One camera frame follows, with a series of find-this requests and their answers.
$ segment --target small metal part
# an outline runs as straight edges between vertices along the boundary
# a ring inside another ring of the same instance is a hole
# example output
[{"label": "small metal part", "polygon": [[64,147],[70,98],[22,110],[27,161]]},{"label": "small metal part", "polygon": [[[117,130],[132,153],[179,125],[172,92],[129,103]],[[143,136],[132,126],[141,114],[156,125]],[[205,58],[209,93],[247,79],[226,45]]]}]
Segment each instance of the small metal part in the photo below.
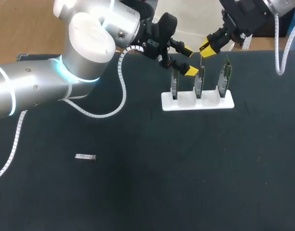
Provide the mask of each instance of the small metal part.
[{"label": "small metal part", "polygon": [[205,76],[205,67],[201,66],[199,68],[199,73],[196,74],[196,77],[195,77],[195,92],[196,92],[197,99],[201,99],[202,97],[204,76]]},{"label": "small metal part", "polygon": [[226,57],[225,64],[223,65],[219,80],[218,80],[218,91],[221,98],[226,97],[226,92],[229,86],[229,81],[232,73],[232,66],[228,56]]},{"label": "small metal part", "polygon": [[171,91],[172,91],[172,98],[173,100],[177,100],[177,93],[178,93],[178,70],[173,69],[171,74]]},{"label": "small metal part", "polygon": [[118,37],[119,37],[119,39],[125,38],[125,34],[123,32],[120,32]]}]

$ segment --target blue led ring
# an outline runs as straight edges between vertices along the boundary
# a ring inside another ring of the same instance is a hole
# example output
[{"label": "blue led ring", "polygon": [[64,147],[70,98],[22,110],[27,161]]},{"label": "blue led ring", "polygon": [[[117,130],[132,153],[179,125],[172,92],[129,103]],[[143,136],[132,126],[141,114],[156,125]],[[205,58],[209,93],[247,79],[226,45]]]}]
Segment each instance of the blue led ring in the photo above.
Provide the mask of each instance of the blue led ring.
[{"label": "blue led ring", "polygon": [[10,79],[8,78],[8,75],[5,73],[5,71],[0,68],[0,73],[3,75],[4,79],[5,79],[5,82],[6,84],[9,85],[9,93],[11,94],[12,96],[12,110],[10,112],[10,116],[14,114],[15,110],[16,110],[16,96],[14,94],[14,89],[13,87],[11,86],[11,81]]}]

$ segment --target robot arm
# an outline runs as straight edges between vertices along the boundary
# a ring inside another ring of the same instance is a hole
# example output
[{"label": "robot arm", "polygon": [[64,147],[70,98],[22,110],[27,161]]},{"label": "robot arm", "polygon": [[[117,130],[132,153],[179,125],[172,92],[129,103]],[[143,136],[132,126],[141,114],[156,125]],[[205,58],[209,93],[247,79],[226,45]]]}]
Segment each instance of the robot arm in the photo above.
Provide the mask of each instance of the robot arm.
[{"label": "robot arm", "polygon": [[245,37],[263,26],[269,16],[279,17],[295,7],[295,0],[220,0],[224,9],[223,28],[210,34],[200,47],[202,57],[220,52],[230,40],[242,45]]},{"label": "robot arm", "polygon": [[54,14],[66,25],[63,54],[57,59],[0,65],[0,117],[11,116],[43,103],[83,98],[95,87],[112,59],[116,45],[144,47],[143,54],[160,64],[196,75],[197,69],[170,60],[174,47],[193,54],[171,39],[177,19],[165,14],[158,24],[140,21],[140,14],[117,0],[55,0]]}]

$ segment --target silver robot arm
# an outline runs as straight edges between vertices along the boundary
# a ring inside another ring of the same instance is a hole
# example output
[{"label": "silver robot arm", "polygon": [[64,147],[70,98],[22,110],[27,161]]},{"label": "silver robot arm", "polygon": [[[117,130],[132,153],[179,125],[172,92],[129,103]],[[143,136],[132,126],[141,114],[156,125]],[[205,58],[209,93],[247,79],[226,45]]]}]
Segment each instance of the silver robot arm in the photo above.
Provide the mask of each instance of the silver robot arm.
[{"label": "silver robot arm", "polygon": [[0,65],[0,118],[95,87],[116,45],[127,47],[140,14],[113,0],[56,0],[54,14],[67,25],[64,53],[57,59]]}]

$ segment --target white holder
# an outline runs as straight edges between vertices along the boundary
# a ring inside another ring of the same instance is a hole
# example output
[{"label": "white holder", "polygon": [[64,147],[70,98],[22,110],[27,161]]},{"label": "white holder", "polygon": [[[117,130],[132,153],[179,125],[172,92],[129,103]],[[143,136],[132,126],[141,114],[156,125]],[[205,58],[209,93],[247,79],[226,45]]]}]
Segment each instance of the white holder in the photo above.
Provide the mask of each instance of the white holder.
[{"label": "white holder", "polygon": [[172,97],[172,92],[161,94],[162,109],[164,111],[188,111],[234,108],[231,92],[227,90],[226,97],[221,98],[216,87],[215,90],[202,91],[201,99],[197,99],[195,89],[193,91],[179,91],[177,100]]}]

